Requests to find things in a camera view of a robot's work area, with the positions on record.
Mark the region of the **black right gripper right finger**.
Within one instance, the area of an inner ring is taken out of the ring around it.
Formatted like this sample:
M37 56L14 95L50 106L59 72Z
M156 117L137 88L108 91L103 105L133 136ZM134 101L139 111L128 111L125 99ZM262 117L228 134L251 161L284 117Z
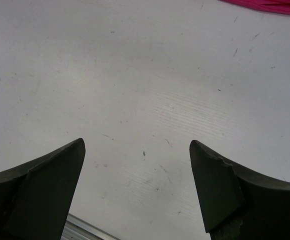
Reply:
M290 240L290 182L240 165L193 140L190 162L213 240Z

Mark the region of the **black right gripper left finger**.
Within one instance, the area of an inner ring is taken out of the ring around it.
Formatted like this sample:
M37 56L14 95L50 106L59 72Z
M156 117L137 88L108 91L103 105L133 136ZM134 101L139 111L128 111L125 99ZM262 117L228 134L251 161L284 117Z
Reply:
M0 240L59 240L86 154L78 138L0 172Z

